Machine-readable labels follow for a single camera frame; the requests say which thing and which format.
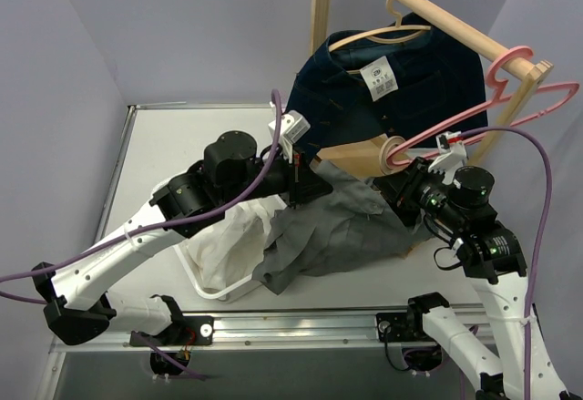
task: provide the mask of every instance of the pink hanger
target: pink hanger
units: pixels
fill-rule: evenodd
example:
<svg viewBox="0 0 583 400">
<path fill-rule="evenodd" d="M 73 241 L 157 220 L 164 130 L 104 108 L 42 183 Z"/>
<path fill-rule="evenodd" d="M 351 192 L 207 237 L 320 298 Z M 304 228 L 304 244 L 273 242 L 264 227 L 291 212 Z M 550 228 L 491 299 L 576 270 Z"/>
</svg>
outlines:
<svg viewBox="0 0 583 400">
<path fill-rule="evenodd" d="M 488 110 L 489 108 L 498 106 L 502 103 L 509 101 L 510 98 L 513 97 L 514 94 L 503 95 L 504 90 L 506 89 L 506 85 L 508 84 L 508 80 L 506 78 L 496 79 L 496 72 L 498 71 L 498 69 L 500 69 L 502 67 L 502 65 L 504 65 L 507 61 L 509 61 L 513 58 L 522 57 L 522 58 L 529 60 L 530 58 L 532 58 L 533 55 L 534 55 L 533 50 L 528 46 L 516 46 L 516 47 L 513 47 L 511 49 L 508 49 L 508 52 L 506 52 L 504 55 L 497 58 L 490 65 L 490 67 L 488 68 L 488 70 L 486 72 L 485 82 L 486 82 L 488 87 L 491 87 L 494 89 L 494 95 L 492 96 L 492 99 L 490 99 L 482 104 L 479 104 L 473 108 L 469 108 L 468 110 L 460 113 L 459 115 L 452 116 L 452 117 L 450 117 L 450 119 L 444 120 L 443 122 L 440 122 L 439 124 L 434 125 L 433 127 L 431 127 L 430 129 L 427 129 L 423 133 L 419 133 L 417 136 L 410 138 L 409 140 L 405 141 L 401 145 L 395 147 L 387 154 L 387 158 L 386 158 L 387 166 L 389 168 L 393 168 L 393 169 L 407 166 L 411 162 L 411 160 L 406 159 L 406 160 L 393 161 L 394 157 L 399 153 L 403 153 L 403 152 L 407 151 L 413 145 L 416 145 L 417 143 L 425 140 L 426 138 L 431 138 L 432 136 L 439 133 L 440 131 L 446 130 L 448 127 L 451 127 L 452 125 L 456 124 L 457 122 L 460 122 L 464 119 L 471 118 L 473 115 L 477 115 L 478 113 L 481 113 L 484 110 Z M 542 118 L 543 116 L 546 116 L 546 115 L 552 113 L 553 111 L 555 111 L 556 109 L 562 107 L 572 97 L 574 97 L 575 94 L 578 92 L 579 83 L 576 81 L 565 81 L 565 82 L 561 82 L 561 83 L 547 84 L 547 85 L 539 87 L 537 89 L 537 91 L 535 92 L 535 95 L 539 95 L 542 93 L 555 92 L 557 90 L 563 90 L 563 89 L 568 90 L 568 93 L 563 99 L 558 101 L 557 104 L 555 104 L 547 109 L 541 110 L 533 115 L 529 115 L 529 116 L 526 116 L 524 118 L 515 120 L 510 125 L 512 127 L 516 127 L 518 125 L 526 124 L 527 122 L 530 122 L 531 120 Z M 482 140 L 485 135 L 486 135 L 486 133 L 479 134 L 479 135 L 474 136 L 472 138 L 468 138 L 468 139 L 464 140 L 464 144 L 465 145 L 472 145 L 474 143 L 477 143 L 480 140 Z M 435 152 L 431 152 L 429 154 L 424 155 L 424 158 L 430 159 L 430 158 L 438 156 L 438 155 L 439 155 L 439 152 L 435 151 Z"/>
</svg>

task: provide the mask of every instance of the white bag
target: white bag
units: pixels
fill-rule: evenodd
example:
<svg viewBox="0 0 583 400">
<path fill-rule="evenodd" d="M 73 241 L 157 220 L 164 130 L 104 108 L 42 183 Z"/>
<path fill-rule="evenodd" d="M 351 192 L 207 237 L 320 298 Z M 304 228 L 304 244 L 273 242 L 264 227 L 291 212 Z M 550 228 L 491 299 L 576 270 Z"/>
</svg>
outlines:
<svg viewBox="0 0 583 400">
<path fill-rule="evenodd" d="M 224 220 L 184 241 L 183 250 L 199 269 L 199 285 L 221 291 L 251 275 L 263 260 L 270 220 L 284 208 L 278 196 L 245 201 L 227 210 Z"/>
</svg>

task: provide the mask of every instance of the denim shirt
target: denim shirt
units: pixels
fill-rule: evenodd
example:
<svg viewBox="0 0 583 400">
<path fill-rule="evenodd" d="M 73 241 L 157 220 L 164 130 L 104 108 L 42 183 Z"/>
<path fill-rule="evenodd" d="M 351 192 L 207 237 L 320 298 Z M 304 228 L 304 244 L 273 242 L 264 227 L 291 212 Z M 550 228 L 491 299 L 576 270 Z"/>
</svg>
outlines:
<svg viewBox="0 0 583 400">
<path fill-rule="evenodd" d="M 429 25 L 415 14 L 403 25 Z M 440 29 L 397 44 L 366 38 L 329 51 L 334 42 L 360 31 L 332 34 L 303 66 L 293 84 L 286 110 L 296 110 L 311 128 L 296 143 L 310 161 L 321 148 L 387 136 L 412 138 L 433 125 L 486 100 L 479 55 Z M 405 36 L 395 31 L 384 38 Z M 398 90 L 373 102 L 360 74 L 349 74 L 386 56 Z M 485 112 L 463 120 L 449 130 L 466 131 L 487 125 Z M 416 145 L 434 148 L 429 138 Z"/>
</svg>

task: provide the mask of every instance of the gray wall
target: gray wall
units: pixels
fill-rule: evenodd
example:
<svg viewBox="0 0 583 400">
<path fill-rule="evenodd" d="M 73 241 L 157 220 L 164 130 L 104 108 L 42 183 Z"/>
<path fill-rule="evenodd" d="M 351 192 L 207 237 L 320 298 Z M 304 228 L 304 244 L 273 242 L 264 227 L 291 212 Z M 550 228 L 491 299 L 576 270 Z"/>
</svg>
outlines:
<svg viewBox="0 0 583 400">
<path fill-rule="evenodd" d="M 555 64 L 547 82 L 583 81 L 581 31 L 583 0 L 507 0 L 490 35 L 507 46 L 530 45 L 536 60 Z M 527 113 L 544 108 L 551 99 L 534 99 Z M 553 167 L 551 213 L 541 252 L 536 302 L 547 348 L 569 389 L 583 393 L 578 342 L 583 322 L 583 114 L 582 92 L 550 118 L 525 129 L 545 145 Z M 494 200 L 500 217 L 517 231 L 523 249 L 532 252 L 544 195 L 544 173 L 536 150 L 524 139 L 506 137 L 489 167 L 496 177 Z"/>
<path fill-rule="evenodd" d="M 332 0 L 331 30 L 392 18 L 385 0 Z M 487 32 L 505 0 L 433 0 Z M 128 103 L 258 102 L 308 55 L 311 0 L 71 0 Z"/>
<path fill-rule="evenodd" d="M 92 241 L 124 103 L 68 0 L 0 0 L 0 271 Z M 3 290 L 35 295 L 32 281 Z M 51 334 L 42 306 L 0 300 L 2 398 L 34 397 Z"/>
</svg>

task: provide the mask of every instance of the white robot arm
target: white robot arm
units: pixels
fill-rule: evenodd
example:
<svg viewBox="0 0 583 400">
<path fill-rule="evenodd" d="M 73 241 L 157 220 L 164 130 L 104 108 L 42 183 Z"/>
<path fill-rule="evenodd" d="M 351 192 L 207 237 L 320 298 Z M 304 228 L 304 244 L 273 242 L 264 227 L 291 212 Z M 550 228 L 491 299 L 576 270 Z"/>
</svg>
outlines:
<svg viewBox="0 0 583 400">
<path fill-rule="evenodd" d="M 283 121 L 280 143 L 287 145 L 286 132 L 295 121 L 292 115 L 285 115 Z M 332 191 L 301 153 L 289 151 L 277 153 L 248 200 L 281 194 L 294 206 Z M 174 299 L 120 295 L 109 289 L 160 251 L 222 220 L 224 212 L 204 221 L 180 223 L 216 210 L 247 189 L 264 167 L 256 153 L 257 144 L 249 134 L 223 133 L 205 148 L 203 160 L 160 183 L 148 203 L 98 243 L 101 250 L 56 272 L 36 276 L 35 287 L 47 302 L 44 312 L 49 328 L 69 345 L 82 344 L 105 331 L 138 331 L 155 336 L 161 344 L 173 343 L 187 329 Z M 153 225 L 161 222 L 168 227 Z M 145 231 L 134 234 L 140 228 Z M 35 270 L 47 266 L 51 265 L 43 262 Z"/>
<path fill-rule="evenodd" d="M 281 194 L 293 206 L 332 191 L 293 148 L 290 135 L 309 126 L 295 114 L 286 117 L 284 121 L 289 122 L 283 123 L 280 139 L 283 152 L 248 199 Z M 511 400 L 524 398 L 524 338 L 525 328 L 530 328 L 533 398 L 581 400 L 568 392 L 555 372 L 538 323 L 527 323 L 522 317 L 527 290 L 524 256 L 515 235 L 496 220 L 488 203 L 493 177 L 484 169 L 463 166 L 465 149 L 457 136 L 438 137 L 440 156 L 434 162 L 416 159 L 403 172 L 378 178 L 374 184 L 405 224 L 413 225 L 422 213 L 455 241 L 453 249 L 486 309 L 499 357 L 459 322 L 439 294 L 410 300 L 409 327 L 444 348 L 471 381 L 476 398 Z M 159 185 L 148 203 L 98 244 L 103 249 L 57 272 L 36 276 L 36 289 L 47 302 L 49 328 L 70 345 L 105 331 L 139 331 L 160 344 L 173 344 L 186 326 L 171 297 L 125 296 L 109 288 L 158 252 L 221 220 L 224 213 L 177 224 L 177 220 L 215 210 L 246 189 L 263 167 L 256 148 L 246 133 L 224 133 L 205 149 L 204 160 Z M 140 227 L 159 222 L 169 226 L 132 236 Z M 122 242 L 108 244 L 115 238 Z M 46 266 L 41 263 L 35 269 Z"/>
<path fill-rule="evenodd" d="M 496 220 L 488 202 L 494 178 L 465 167 L 459 133 L 437 138 L 440 156 L 416 159 L 405 171 L 376 179 L 387 202 L 404 223 L 424 220 L 451 238 L 465 276 L 476 290 L 494 334 L 499 357 L 457 319 L 439 293 L 410 299 L 408 328 L 424 333 L 460 367 L 479 399 L 524 398 L 525 329 L 532 332 L 532 398 L 579 399 L 568 392 L 548 357 L 531 309 L 524 319 L 527 267 L 514 233 Z"/>
</svg>

